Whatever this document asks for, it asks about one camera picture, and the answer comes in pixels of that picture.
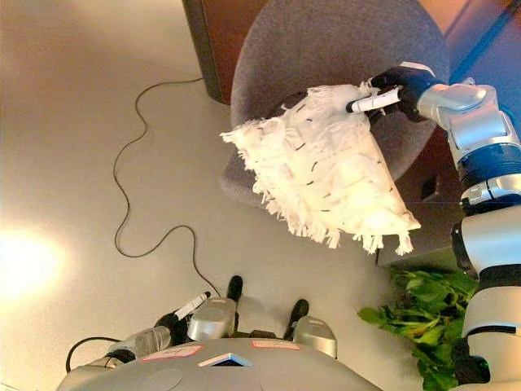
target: sticker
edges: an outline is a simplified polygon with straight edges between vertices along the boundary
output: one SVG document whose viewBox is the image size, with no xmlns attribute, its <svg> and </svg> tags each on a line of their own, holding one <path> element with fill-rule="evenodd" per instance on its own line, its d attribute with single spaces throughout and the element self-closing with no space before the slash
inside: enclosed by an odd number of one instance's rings
<svg viewBox="0 0 521 391">
<path fill-rule="evenodd" d="M 258 349 L 290 349 L 300 350 L 300 347 L 287 340 L 253 340 L 252 346 Z"/>
<path fill-rule="evenodd" d="M 162 360 L 164 358 L 180 358 L 188 357 L 192 354 L 196 354 L 203 346 L 202 345 L 190 345 L 190 346 L 178 346 L 161 350 L 160 352 L 153 353 L 150 356 L 146 356 L 141 361 L 151 360 Z"/>
<path fill-rule="evenodd" d="M 240 367 L 253 367 L 253 362 L 251 362 L 250 360 L 247 360 L 244 357 L 241 357 L 235 353 L 221 354 L 220 356 L 210 358 L 209 360 L 200 362 L 198 364 L 198 366 L 199 367 L 214 367 L 225 361 L 233 361 L 233 362 L 237 363 Z"/>
</svg>

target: beige floor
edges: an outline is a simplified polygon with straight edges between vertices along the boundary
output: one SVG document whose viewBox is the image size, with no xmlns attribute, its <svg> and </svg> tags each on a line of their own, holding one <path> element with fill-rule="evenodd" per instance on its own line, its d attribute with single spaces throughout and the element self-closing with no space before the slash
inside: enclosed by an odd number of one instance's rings
<svg viewBox="0 0 521 391">
<path fill-rule="evenodd" d="M 51 391 L 77 340 L 123 338 L 207 289 L 186 232 L 142 259 L 112 244 L 125 213 L 112 162 L 142 131 L 134 98 L 158 81 L 198 76 L 180 1 L 2 2 L 4 384 Z M 221 194 L 228 107 L 198 82 L 153 90 L 142 112 L 151 134 L 120 167 L 134 207 L 122 235 L 128 252 L 190 224 L 201 270 L 222 292 L 231 275 L 244 277 L 241 330 L 281 335 L 305 297 L 338 337 L 341 362 L 385 391 L 421 389 L 405 344 L 357 318 L 387 300 L 386 270 L 348 237 L 329 250 Z M 106 347 L 82 346 L 72 365 Z"/>
</svg>

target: chair backrest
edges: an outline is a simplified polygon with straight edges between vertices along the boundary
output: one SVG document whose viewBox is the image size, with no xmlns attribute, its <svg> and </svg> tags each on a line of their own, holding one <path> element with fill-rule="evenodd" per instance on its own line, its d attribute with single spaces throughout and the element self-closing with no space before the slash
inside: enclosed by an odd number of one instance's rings
<svg viewBox="0 0 521 391">
<path fill-rule="evenodd" d="M 443 36 L 416 0 L 271 0 L 250 28 L 235 69 L 231 125 L 267 117 L 311 86 L 355 84 L 412 61 L 449 79 Z M 372 129 L 389 170 L 399 178 L 435 124 L 401 113 Z"/>
</svg>

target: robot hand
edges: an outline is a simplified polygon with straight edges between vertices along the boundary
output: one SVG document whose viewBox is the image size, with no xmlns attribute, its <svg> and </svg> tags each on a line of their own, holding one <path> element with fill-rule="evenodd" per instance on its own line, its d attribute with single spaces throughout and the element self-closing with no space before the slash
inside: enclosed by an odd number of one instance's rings
<svg viewBox="0 0 521 391">
<path fill-rule="evenodd" d="M 420 115 L 417 109 L 422 94 L 436 84 L 443 84 L 441 80 L 435 77 L 429 67 L 406 62 L 371 78 L 369 83 L 381 91 L 395 91 L 399 101 L 387 106 L 385 112 L 398 109 L 413 122 L 427 119 Z"/>
</svg>

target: wire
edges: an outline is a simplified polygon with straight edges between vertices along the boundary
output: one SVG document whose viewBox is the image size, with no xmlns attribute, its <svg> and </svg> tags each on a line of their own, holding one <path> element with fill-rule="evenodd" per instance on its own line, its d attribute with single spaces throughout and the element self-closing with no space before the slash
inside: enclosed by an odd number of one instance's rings
<svg viewBox="0 0 521 391">
<path fill-rule="evenodd" d="M 120 340 L 117 340 L 115 338 L 109 338 L 107 336 L 90 336 L 89 338 L 80 340 L 68 351 L 67 359 L 65 360 L 65 371 L 67 371 L 67 373 L 71 371 L 71 358 L 72 354 L 74 353 L 74 350 L 76 350 L 78 346 L 83 345 L 84 343 L 90 340 L 108 340 L 109 342 L 120 342 Z"/>
<path fill-rule="evenodd" d="M 118 179 L 117 177 L 117 171 L 116 171 L 116 168 L 117 168 L 117 163 L 121 157 L 121 155 L 123 154 L 123 152 L 128 148 L 130 147 L 131 145 L 133 145 L 134 143 L 137 143 L 138 141 L 140 141 L 141 139 L 143 139 L 147 133 L 148 133 L 148 130 L 149 130 L 149 125 L 148 125 L 148 122 L 147 120 L 145 120 L 145 117 L 143 116 L 143 114 L 141 113 L 141 111 L 139 110 L 139 102 L 142 98 L 142 96 L 144 94 L 146 94 L 148 91 L 150 90 L 153 90 L 159 86 L 167 86 L 167 85 L 179 85 L 179 84 L 189 84 L 189 83 L 194 83 L 196 81 L 200 81 L 200 80 L 203 80 L 202 77 L 198 78 L 198 79 L 192 79 L 192 80 L 185 80 L 185 81 L 164 81 L 164 82 L 161 82 L 161 83 L 157 83 L 157 84 L 154 84 L 153 86 L 149 86 L 147 87 L 145 90 L 141 91 L 139 93 L 139 95 L 136 97 L 135 101 L 134 101 L 134 109 L 136 111 L 136 113 L 138 114 L 139 116 L 139 119 L 141 120 L 141 122 L 143 123 L 143 125 L 145 126 L 143 132 L 135 139 L 129 141 L 128 143 L 126 143 L 120 150 L 120 152 L 117 154 L 116 156 L 116 159 L 114 160 L 114 165 L 112 166 L 112 177 L 114 178 L 114 182 L 116 182 L 116 185 L 119 187 L 121 193 L 123 194 L 124 198 L 125 198 L 125 202 L 126 202 L 126 213 L 125 213 L 125 217 L 123 218 L 123 221 L 121 222 L 121 224 L 118 226 L 117 230 L 116 230 L 116 233 L 114 234 L 114 245 L 116 246 L 116 250 L 118 251 L 119 254 L 125 256 L 125 257 L 128 257 L 128 258 L 141 258 L 141 257 L 145 257 L 146 255 L 149 255 L 151 253 L 153 253 L 168 237 L 169 235 L 174 232 L 175 230 L 178 230 L 180 228 L 185 228 L 187 229 L 191 234 L 192 234 L 192 238 L 193 238 L 193 249 L 192 249 L 192 265 L 194 266 L 194 269 L 195 269 L 195 272 L 197 273 L 197 275 L 202 279 L 204 280 L 212 289 L 213 291 L 215 291 L 215 293 L 221 297 L 221 294 L 219 293 L 219 291 L 217 291 L 217 289 L 215 288 L 215 286 L 213 285 L 213 283 L 211 283 L 206 277 L 204 277 L 204 275 L 201 273 L 201 271 L 199 270 L 199 267 L 197 266 L 197 261 L 196 261 L 196 258 L 195 258 L 195 251 L 197 249 L 197 236 L 195 234 L 195 231 L 194 229 L 191 227 L 191 226 L 188 226 L 188 225 L 185 225 L 185 224 L 180 224 L 178 226 L 175 226 L 171 229 L 169 229 L 167 231 L 166 234 L 163 235 L 163 237 L 161 238 L 161 240 L 154 246 L 152 247 L 150 250 L 144 252 L 143 254 L 137 254 L 137 255 L 134 255 L 134 254 L 128 254 L 126 253 L 125 251 L 123 251 L 123 249 L 121 248 L 120 246 L 120 235 L 121 235 L 121 232 L 123 231 L 123 228 L 125 227 L 125 224 L 127 223 L 127 221 L 129 220 L 129 215 L 130 215 L 130 210 L 131 210 L 131 206 L 130 206 L 130 199 L 129 199 L 129 196 L 127 195 L 125 189 L 123 188 L 123 186 L 121 185 L 120 183 L 120 180 Z"/>
<path fill-rule="evenodd" d="M 21 389 L 17 389 L 16 387 L 13 387 L 12 385 L 8 385 L 8 384 L 5 384 L 5 383 L 0 383 L 0 385 L 3 385 L 5 387 L 7 387 L 6 391 L 9 389 L 14 389 L 15 391 L 21 391 Z"/>
</svg>

